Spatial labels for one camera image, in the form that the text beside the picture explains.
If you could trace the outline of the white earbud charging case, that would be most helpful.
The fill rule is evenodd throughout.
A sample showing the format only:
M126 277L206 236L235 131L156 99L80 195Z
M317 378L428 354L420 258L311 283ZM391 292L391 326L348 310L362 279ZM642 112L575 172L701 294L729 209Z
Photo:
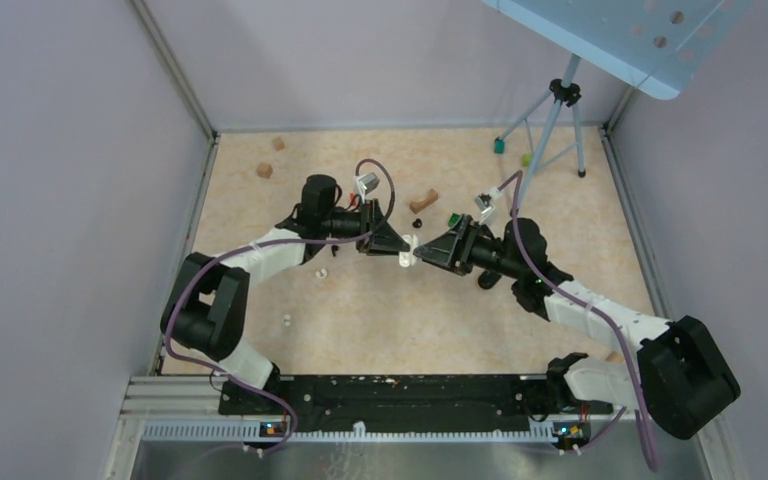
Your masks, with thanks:
M413 267L418 262L414 251L419 246L419 238L415 234L405 234L402 236L402 240L408 245L408 250L398 253L399 266L402 268Z

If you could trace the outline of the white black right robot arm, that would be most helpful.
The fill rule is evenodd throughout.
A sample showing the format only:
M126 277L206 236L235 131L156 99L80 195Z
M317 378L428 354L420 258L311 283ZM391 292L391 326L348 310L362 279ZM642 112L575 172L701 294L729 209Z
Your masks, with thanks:
M646 315L595 293L549 260L547 241L531 219L509 221L503 236L496 237L464 216L413 254L461 276L480 268L509 277L525 311L577 330L623 356L620 365L584 353L551 361L546 397L560 412L590 401L628 407L667 434L687 440L742 394L701 320Z

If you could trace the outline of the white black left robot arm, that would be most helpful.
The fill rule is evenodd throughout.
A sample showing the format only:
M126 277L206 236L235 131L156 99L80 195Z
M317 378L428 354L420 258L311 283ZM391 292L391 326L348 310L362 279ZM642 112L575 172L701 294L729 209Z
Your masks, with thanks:
M279 404L278 367L244 338L250 290L313 259L323 248L353 243L369 256L407 253L410 246L388 223L388 209L371 197L374 173L354 179L349 206L328 175L309 176L290 215L260 239L224 255L188 255L179 270L160 330L165 344L177 343L242 383L243 401L257 413Z

